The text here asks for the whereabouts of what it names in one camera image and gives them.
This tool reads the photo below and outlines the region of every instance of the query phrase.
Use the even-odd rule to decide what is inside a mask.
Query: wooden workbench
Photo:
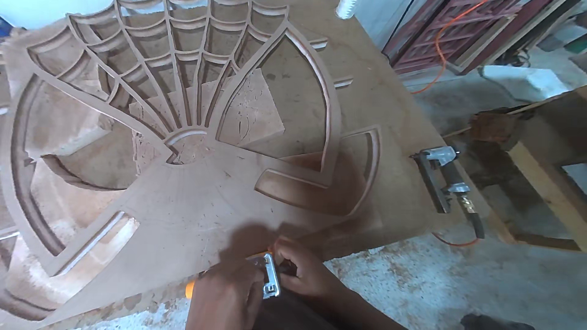
[[[271,5],[283,3],[261,2]],[[285,2],[291,4],[290,21],[302,32],[328,37],[327,48],[319,54],[331,75],[333,77],[354,76],[351,86],[338,90],[342,106],[343,131],[348,132],[379,124],[383,148],[379,172],[369,201],[373,209],[370,220],[339,224],[304,237],[303,242],[327,260],[465,221],[458,210],[451,214],[436,212],[418,168],[409,155],[421,149],[443,145],[444,142],[429,119],[416,106],[413,97],[403,87],[385,56],[376,49],[358,21],[355,18],[347,21],[338,19],[334,14],[334,8],[338,3],[336,0]],[[296,74],[301,70],[296,65],[291,63],[284,65],[278,60],[273,63],[268,61],[262,70],[280,112],[287,108],[299,108],[300,100],[313,98],[312,95],[304,94],[306,90],[297,94],[293,92],[296,87],[303,88],[314,80],[312,75]],[[302,117],[301,120],[310,122],[310,126],[313,125],[311,117]],[[297,146],[301,149],[301,153],[315,151],[313,149],[316,147],[316,139],[321,137],[320,135],[308,136],[312,134],[311,132],[311,130],[305,132],[304,142],[308,145]],[[477,202],[480,213],[486,214],[486,205],[476,191],[473,191],[472,197]],[[172,284],[158,280],[162,278],[161,276],[133,273],[136,269],[127,265],[141,253],[141,246],[129,243],[129,246],[126,246],[90,284],[63,307],[39,322],[38,326],[49,325],[72,315],[104,306],[109,307],[97,309],[90,314],[98,319],[105,315],[122,316],[136,312],[141,307],[145,308],[145,304],[163,302],[183,293],[183,282],[190,275],[187,271],[177,273],[177,281]],[[190,254],[190,251],[186,251],[185,255],[178,256],[177,263],[189,264],[190,260],[186,258],[189,258]],[[148,282],[154,290],[148,295],[139,291],[136,285],[138,281],[146,278],[149,279]],[[134,297],[133,302],[128,304],[129,300],[124,299],[131,296]],[[120,306],[118,314],[113,314],[118,306]],[[69,326],[73,324],[62,323],[57,327]]]

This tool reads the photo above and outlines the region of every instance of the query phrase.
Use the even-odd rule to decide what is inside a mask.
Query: fan-shaped carving
[[[18,58],[22,86],[17,86],[6,118],[2,185],[26,245],[50,276],[71,270],[120,214],[131,215],[141,224],[131,239],[136,244],[145,244],[154,233],[167,235],[189,228],[198,237],[190,238],[197,241],[190,244],[201,249],[202,268],[214,259],[215,251],[207,251],[207,246],[225,242],[228,233],[247,221],[273,230],[286,224],[298,227],[296,234],[310,233],[355,216],[364,202],[379,161],[379,134],[376,127],[368,127],[341,135],[335,88],[348,85],[352,78],[330,77],[315,50],[325,47],[326,39],[306,40],[288,21],[287,6],[210,0],[203,10],[190,8],[189,3],[114,0],[101,12],[68,15],[42,33],[10,45],[8,53]],[[161,11],[150,15],[151,21],[137,23],[129,16],[153,6]],[[223,20],[237,8],[242,19]],[[201,16],[189,17],[196,12]],[[218,47],[214,41],[222,38]],[[242,97],[238,94],[243,86],[262,88],[258,68],[283,38],[310,64],[324,98],[325,143],[320,154],[312,155],[318,160],[313,166],[304,166],[299,157],[276,159],[244,148],[251,140],[282,131],[283,125],[245,140],[241,132],[236,133],[238,123],[227,118],[231,104]],[[184,40],[198,40],[199,47],[188,47]],[[247,41],[255,41],[256,47],[246,49]],[[47,155],[52,151],[33,154],[25,143],[32,105],[44,88],[56,89],[130,127],[136,132],[136,144],[152,149],[142,150],[150,159],[126,190],[67,180],[67,173],[53,169],[54,175],[64,179],[59,184],[75,184],[109,201],[67,242],[43,218],[27,179],[40,166],[52,168],[51,163],[41,163],[50,159]],[[276,113],[269,110],[262,115],[276,122],[271,119]],[[306,207],[303,198],[288,200],[287,196],[305,193],[308,186],[314,196],[323,196],[337,168],[341,139],[359,134],[367,136],[370,160],[352,205],[329,213],[320,206]],[[179,159],[179,145],[188,145],[190,161]]]

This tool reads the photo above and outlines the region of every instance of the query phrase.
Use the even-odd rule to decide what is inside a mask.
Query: curved groove
[[[48,52],[49,50],[60,47],[65,42],[67,42],[71,37],[73,37],[71,29],[69,28],[69,26],[64,25],[59,32],[52,35],[50,38],[47,38],[46,40],[39,42],[36,45],[29,46],[27,47],[27,49],[32,50],[36,53]]]
[[[176,50],[177,59],[185,62],[198,60],[200,55],[201,54],[199,50],[187,50],[185,52]]]
[[[68,24],[69,24],[69,26],[72,26],[73,22],[71,20],[68,20]],[[94,60],[104,71],[106,71],[106,73],[108,73],[110,76],[115,77],[115,78],[120,77],[118,75],[118,73],[116,73],[110,66],[107,66],[104,63],[104,61],[96,53],[92,52],[87,47],[87,45],[85,45],[82,42],[82,39],[79,35],[74,33],[74,36],[77,39],[77,41],[80,42],[84,46],[84,48],[86,49],[86,52],[88,53],[88,55],[90,55],[92,60]],[[151,116],[153,118],[153,120],[155,121],[157,126],[159,126],[161,128],[161,130],[163,130],[164,132],[165,131],[171,132],[165,119],[162,118],[158,112],[155,112],[155,110],[153,110],[153,108],[147,102],[145,102],[145,100],[143,100],[134,89],[130,88],[129,84],[127,84],[125,81],[121,81],[120,84],[130,94],[130,96],[132,96],[135,100],[137,100],[137,102],[143,107],[143,109],[145,109],[145,111],[149,114],[149,116]]]
[[[156,56],[153,58],[148,58],[145,59],[145,62],[151,67],[151,68],[156,68],[158,66],[163,66],[166,64],[170,64],[171,63],[171,53],[167,52],[163,55],[160,56]]]
[[[181,125],[182,126],[191,126],[191,113],[190,113],[190,105],[187,102],[187,91],[184,86],[183,80],[180,77],[180,68],[179,64],[177,63],[178,59],[176,56],[176,40],[173,37],[173,28],[171,27],[171,13],[169,12],[169,3],[167,0],[163,2],[163,9],[165,11],[165,26],[167,30],[167,40],[169,42],[169,60],[173,67],[173,84],[175,86],[175,90],[178,91],[179,95],[179,111],[183,116],[180,117]]]
[[[174,5],[185,6],[185,5],[193,5],[200,2],[200,0],[168,0]]]
[[[216,64],[225,64],[231,59],[231,55],[212,54],[206,50],[202,51],[201,53],[205,60]]]
[[[116,32],[115,34],[111,35],[110,37],[104,39],[103,41],[88,45],[87,47],[89,49],[93,50],[94,52],[103,53],[103,52],[107,52],[109,50],[112,50],[114,48],[117,48],[118,46],[122,45],[123,43],[124,43],[124,36],[122,34],[122,30],[119,29],[118,32]]]
[[[76,23],[81,24],[100,24],[103,23],[106,19],[114,18],[114,5],[111,4],[110,6],[106,7],[104,10],[99,11],[95,14],[90,15],[73,15],[67,14],[72,20]]]
[[[105,103],[102,100],[97,99],[95,96],[87,94],[85,92],[81,92],[75,89],[70,84],[63,82],[46,72],[36,72],[36,74],[43,79],[49,85],[61,90],[63,93],[77,99],[78,101],[82,102],[83,104],[95,109],[96,111],[103,113],[104,115],[111,117],[120,123],[123,123],[125,126],[130,127],[131,129],[141,133],[153,146],[162,152],[163,154],[168,153],[166,152],[166,147],[161,142],[162,137],[155,131],[154,129],[146,126],[139,120],[133,118],[132,116],[120,111],[119,109]],[[94,107],[96,104],[96,100],[99,100],[97,104],[102,105],[99,109]]]
[[[178,19],[169,17],[169,21],[171,25],[173,25],[176,29],[182,30],[191,30],[191,29],[199,29],[206,26],[206,16],[198,17],[195,19]]]
[[[54,78],[48,72],[38,69]],[[31,170],[34,171],[33,164],[26,163],[28,155],[24,151],[24,143],[26,124],[35,99],[34,96],[39,92],[42,83],[43,80],[38,75],[31,74],[26,85],[20,91],[20,95],[15,98],[18,103],[15,110],[9,115],[8,120],[12,125],[7,125],[7,128],[11,138],[3,145],[3,153],[6,157],[3,157],[3,170],[0,173],[3,176],[2,185],[6,202],[15,206],[11,208],[12,216],[20,218],[21,221],[28,224],[28,228],[20,228],[20,231],[28,244],[34,245],[29,248],[34,248],[37,252],[46,251],[52,256],[57,256],[65,249],[65,246],[42,217],[31,195],[30,186],[27,186],[27,180],[22,179],[23,177],[32,177]]]
[[[90,56],[86,54],[85,50],[82,50],[82,53],[79,57],[73,62],[69,68],[65,69],[62,73],[57,75],[57,79],[61,79],[65,82],[70,82],[75,77],[78,77],[90,63]]]
[[[267,16],[280,16],[285,15],[287,18],[289,12],[289,6],[264,6],[261,4],[256,3],[255,1],[252,2],[253,10],[259,14],[267,15]]]
[[[327,44],[328,44],[328,38],[319,38],[319,39],[315,39],[315,40],[310,41],[310,45],[314,49],[325,48]]]
[[[146,75],[147,73],[143,70],[141,64],[137,63],[120,77],[123,78],[124,82],[135,82],[145,77]]]
[[[151,24],[151,25],[147,25],[147,26],[128,26],[128,25],[123,25],[123,27],[125,29],[127,29],[127,31],[136,31],[136,30],[148,30],[148,29],[152,29],[155,26],[163,23],[165,21],[165,17],[161,18],[160,20],[158,20],[157,22]]]
[[[129,28],[125,27],[126,31],[135,37],[149,37],[165,34],[167,36],[167,24],[163,18],[160,22],[150,25],[146,28]]]
[[[108,95],[108,99],[106,99],[106,104],[111,104],[112,100],[114,100],[114,97],[116,97],[116,93],[118,93],[118,89],[120,88],[120,82],[118,80],[116,80],[114,82],[114,87],[112,87],[112,91],[110,92],[110,95]]]
[[[353,82],[353,76],[346,76],[333,80],[334,88],[349,86]]]
[[[216,106],[216,101],[218,100],[218,96],[220,95],[220,88],[224,83],[224,79],[226,79],[226,75],[228,73],[228,67],[230,65],[230,61],[228,61],[223,67],[222,71],[218,75],[218,79],[216,80],[216,84],[214,85],[214,93],[210,98],[210,102],[208,102],[208,110],[206,112],[206,120],[204,122],[204,126],[210,126],[210,119],[212,118],[212,112],[214,111],[214,107]]]
[[[241,69],[233,59],[230,60],[230,68],[234,71],[234,73],[237,73]]]
[[[175,142],[178,142],[179,140],[183,139],[186,136],[196,135],[196,134],[208,134],[208,133],[205,130],[189,128],[189,129],[181,130],[181,131],[177,132],[176,134],[166,138],[165,141],[163,141],[163,143],[168,147],[168,146],[173,145]]]
[[[194,70],[194,113],[192,113],[192,118],[196,118],[196,124],[202,125],[202,75],[203,75],[203,65],[202,61],[203,58],[203,51],[206,49],[208,45],[208,28],[210,27],[210,16],[212,16],[212,2],[208,0],[206,6],[206,22],[204,25],[204,35],[202,36],[202,40],[200,41],[200,53],[198,54],[197,63],[195,65]]]
[[[287,22],[286,24],[288,27],[285,31],[285,36],[294,43],[300,53],[306,58],[308,63],[310,63],[313,71],[316,73],[318,81],[320,82],[320,87],[322,88],[326,105],[326,139],[324,142],[324,152],[322,154],[321,171],[332,173],[336,163],[336,157],[338,156],[340,142],[341,118],[340,105],[336,98],[336,89],[334,88],[334,85],[330,86],[326,83],[326,81],[331,82],[332,78],[326,69],[326,65],[316,53],[316,50],[311,46],[306,48],[302,42],[303,35],[291,23]]]
[[[329,186],[332,182],[332,173],[336,164],[336,158],[338,157],[341,126],[340,105],[338,104],[338,100],[336,98],[336,90],[332,84],[332,78],[330,77],[326,66],[319,58],[316,50],[314,50],[314,48],[312,48],[307,41],[303,41],[303,35],[297,29],[295,29],[295,27],[289,21],[284,20],[275,33],[271,36],[271,38],[267,40],[267,42],[265,42],[257,51],[255,57],[249,60],[241,68],[238,74],[231,79],[230,83],[225,88],[224,93],[221,96],[221,100],[218,101],[221,110],[212,114],[210,127],[211,129],[216,130],[215,141],[218,141],[220,136],[219,127],[222,126],[228,105],[231,103],[237,94],[237,91],[244,83],[245,77],[265,60],[265,58],[271,53],[273,49],[275,49],[275,47],[277,47],[279,42],[284,37],[287,37],[292,41],[296,48],[298,48],[298,51],[300,51],[300,53],[311,65],[312,70],[318,77],[324,101],[326,103],[326,139],[322,152],[320,172],[313,170],[301,171],[298,168],[295,170],[296,174],[291,175],[291,177],[295,180],[306,181],[316,186],[326,187]],[[287,175],[287,173],[284,173],[284,170],[293,170],[293,167],[288,166],[282,160],[267,157],[264,162],[268,165],[268,169],[277,171],[281,175]]]
[[[249,34],[253,38],[255,38],[255,39],[257,39],[257,40],[259,40],[261,42],[266,42],[267,40],[269,40],[269,38],[271,38],[271,35],[270,34],[265,33],[263,31],[257,29],[253,24],[249,24],[248,27],[250,28],[250,30],[248,31]]]
[[[226,6],[235,6],[235,5],[242,5],[249,2],[248,0],[211,0],[216,2],[219,5],[226,5]]]
[[[371,191],[373,187],[373,183],[375,182],[375,177],[377,176],[377,170],[379,169],[379,160],[381,158],[381,134],[380,126],[374,125],[370,127],[365,127],[364,129],[356,130],[354,132],[349,132],[346,135],[342,136],[340,139],[346,139],[347,137],[357,136],[361,134],[368,134],[371,138],[368,140],[368,147],[370,147],[370,157],[368,157],[367,165],[365,168],[365,177],[367,178],[365,181],[365,189],[363,190],[363,194],[357,201],[357,204],[353,207],[353,209],[349,212],[347,216],[353,216],[363,205],[365,199],[367,199],[367,195]]]
[[[118,3],[127,9],[146,9],[158,5],[161,0],[117,0]]]
[[[137,63],[135,63],[135,64],[133,65],[133,67],[132,67],[132,68],[130,68],[130,69],[128,69],[128,70],[126,70],[126,71],[124,71],[122,74],[120,74],[120,77],[121,77],[121,78],[127,78],[129,75],[136,74],[136,73],[135,73],[135,71],[136,71],[138,68],[140,68],[140,66],[141,66],[141,63],[138,63],[138,62],[137,62]]]
[[[122,189],[105,188],[105,187],[100,187],[100,186],[96,186],[94,184],[85,182],[77,175],[71,173],[63,165],[63,163],[59,160],[59,158],[57,158],[57,156],[55,156],[54,154],[47,154],[47,155],[41,156],[41,158],[43,159],[43,161],[45,162],[45,164],[47,165],[49,170],[51,170],[51,172],[53,172],[53,174],[60,177],[65,183],[70,184],[71,186],[75,186],[75,187],[86,189],[86,190],[93,190],[93,191],[126,190],[126,188],[122,188]]]
[[[122,15],[120,13],[120,4],[118,2],[116,2],[115,8],[116,8],[116,10],[115,10],[114,13],[116,14],[116,19],[118,20],[120,26],[123,26],[124,25],[124,22],[122,20]],[[151,83],[151,85],[155,89],[155,92],[157,93],[157,96],[161,99],[161,103],[165,107],[165,110],[168,111],[171,114],[171,117],[173,117],[173,123],[174,123],[175,127],[171,127],[169,125],[169,127],[167,128],[167,130],[169,131],[169,133],[171,133],[175,129],[181,128],[181,123],[180,123],[180,120],[179,120],[179,116],[171,108],[171,104],[170,104],[169,98],[167,97],[167,95],[165,93],[163,93],[163,90],[161,89],[161,86],[159,86],[159,84],[157,83],[157,80],[155,79],[155,77],[153,76],[153,73],[151,72],[151,68],[147,65],[147,63],[145,63],[143,54],[141,54],[141,52],[137,49],[137,46],[133,43],[133,40],[131,39],[131,37],[130,37],[128,31],[126,31],[126,29],[124,29],[124,28],[122,29],[122,34],[124,35],[124,38],[126,39],[126,42],[129,43],[130,50],[133,52],[133,54],[137,58],[138,62],[141,63],[141,65],[143,67],[143,70],[147,74],[147,77],[149,79],[149,82]]]
[[[240,31],[242,30],[245,25],[247,24],[247,21],[238,21],[238,22],[226,22],[226,21],[221,21],[217,18],[215,18],[214,16],[210,16],[210,24],[222,31]]]

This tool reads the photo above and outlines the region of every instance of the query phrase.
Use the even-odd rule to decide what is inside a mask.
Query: finger
[[[231,259],[231,260],[225,260],[222,262],[219,262],[218,264],[213,265],[212,267],[210,267],[210,269],[208,269],[203,276],[209,276],[209,275],[213,275],[213,274],[225,274],[225,275],[230,275],[233,274],[237,269],[241,268],[242,265],[247,264],[248,261],[246,261],[246,259],[244,258],[238,258],[238,259]]]
[[[263,301],[263,285],[261,282],[254,282],[249,292],[249,298],[247,300],[247,314],[245,316],[245,330],[253,328],[259,309],[261,308],[261,302]]]
[[[247,261],[242,264],[233,274],[232,278],[242,285],[245,294],[251,289],[253,283],[263,282],[265,279],[263,273],[252,263]]]
[[[279,279],[281,285],[283,285],[286,289],[297,294],[304,294],[303,282],[298,277],[280,274]]]
[[[298,268],[302,268],[304,264],[307,264],[307,253],[305,253],[304,247],[297,242],[280,237],[275,242],[275,253],[284,259],[291,260]]]

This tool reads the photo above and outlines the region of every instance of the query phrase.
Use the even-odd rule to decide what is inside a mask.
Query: concrete floor
[[[552,69],[570,89],[587,85],[587,75],[564,50],[531,52],[533,68]],[[410,90],[422,86],[411,86]],[[521,102],[523,90],[509,90],[476,72],[416,95],[441,134],[463,128],[470,114]],[[467,241],[471,228],[444,233]],[[587,255],[524,245],[506,245],[495,237],[468,248],[453,248],[432,235],[325,263],[349,288],[408,329],[463,329],[468,313],[524,322],[536,329],[585,329]],[[148,311],[80,329],[179,329],[189,302],[173,299]]]

